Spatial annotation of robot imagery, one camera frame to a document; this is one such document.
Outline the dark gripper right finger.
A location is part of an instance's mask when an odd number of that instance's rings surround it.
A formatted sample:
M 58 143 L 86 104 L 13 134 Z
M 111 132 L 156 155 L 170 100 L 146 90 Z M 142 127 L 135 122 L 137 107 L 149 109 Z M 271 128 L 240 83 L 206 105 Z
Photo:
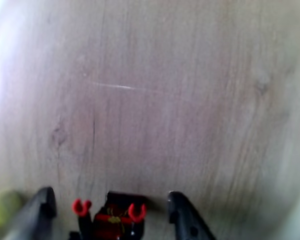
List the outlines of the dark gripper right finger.
M 191 201 L 179 191 L 167 197 L 169 223 L 177 240 L 214 240 L 215 236 Z

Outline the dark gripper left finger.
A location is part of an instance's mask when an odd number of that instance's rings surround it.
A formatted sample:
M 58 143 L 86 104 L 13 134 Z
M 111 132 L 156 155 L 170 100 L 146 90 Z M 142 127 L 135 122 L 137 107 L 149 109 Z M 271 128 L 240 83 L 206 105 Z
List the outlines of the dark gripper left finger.
M 55 192 L 46 186 L 24 205 L 8 225 L 5 240 L 51 240 L 57 217 Z

